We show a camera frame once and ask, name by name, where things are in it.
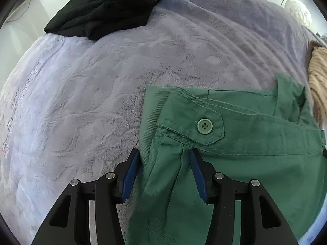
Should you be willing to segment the white pillow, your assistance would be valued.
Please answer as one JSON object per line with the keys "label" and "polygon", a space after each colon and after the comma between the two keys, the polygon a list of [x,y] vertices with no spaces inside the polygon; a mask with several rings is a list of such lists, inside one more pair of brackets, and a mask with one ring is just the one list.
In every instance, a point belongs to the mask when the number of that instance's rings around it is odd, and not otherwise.
{"label": "white pillow", "polygon": [[304,3],[298,0],[287,0],[284,9],[289,12],[300,24],[310,28],[312,24],[311,13]]}

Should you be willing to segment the lavender plush bed blanket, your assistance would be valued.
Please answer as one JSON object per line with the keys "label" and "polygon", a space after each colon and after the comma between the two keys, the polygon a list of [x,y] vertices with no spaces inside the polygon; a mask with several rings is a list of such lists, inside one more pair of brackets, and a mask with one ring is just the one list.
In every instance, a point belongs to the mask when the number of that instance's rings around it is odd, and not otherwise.
{"label": "lavender plush bed blanket", "polygon": [[[31,244],[72,179],[98,179],[139,148],[146,88],[309,91],[315,35],[265,0],[161,0],[144,26],[98,41],[41,36],[1,92],[1,214]],[[324,205],[301,244],[326,223]]]}

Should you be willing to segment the black folded garment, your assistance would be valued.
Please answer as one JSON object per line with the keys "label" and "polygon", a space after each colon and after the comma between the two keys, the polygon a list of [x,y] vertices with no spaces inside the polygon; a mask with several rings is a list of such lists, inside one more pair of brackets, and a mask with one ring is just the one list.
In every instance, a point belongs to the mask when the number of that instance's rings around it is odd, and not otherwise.
{"label": "black folded garment", "polygon": [[100,38],[147,24],[161,0],[70,0],[46,25],[46,33]]}

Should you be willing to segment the green trousers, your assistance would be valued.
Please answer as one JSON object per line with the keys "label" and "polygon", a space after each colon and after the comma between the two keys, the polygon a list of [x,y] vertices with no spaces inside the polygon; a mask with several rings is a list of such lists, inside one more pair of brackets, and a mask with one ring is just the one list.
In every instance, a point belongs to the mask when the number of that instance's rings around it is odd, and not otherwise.
{"label": "green trousers", "polygon": [[305,87],[275,82],[266,91],[147,86],[127,244],[204,244],[213,207],[199,196],[193,148],[233,180],[258,179],[295,237],[307,233],[326,195],[324,132]]}

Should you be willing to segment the cream striped blanket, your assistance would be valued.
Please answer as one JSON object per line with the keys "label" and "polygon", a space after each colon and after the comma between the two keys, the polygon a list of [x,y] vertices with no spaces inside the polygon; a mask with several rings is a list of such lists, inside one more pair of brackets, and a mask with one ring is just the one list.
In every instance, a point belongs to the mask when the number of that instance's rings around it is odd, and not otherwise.
{"label": "cream striped blanket", "polygon": [[327,105],[326,48],[314,47],[308,67],[308,81],[313,98],[313,115],[322,127],[326,123]]}

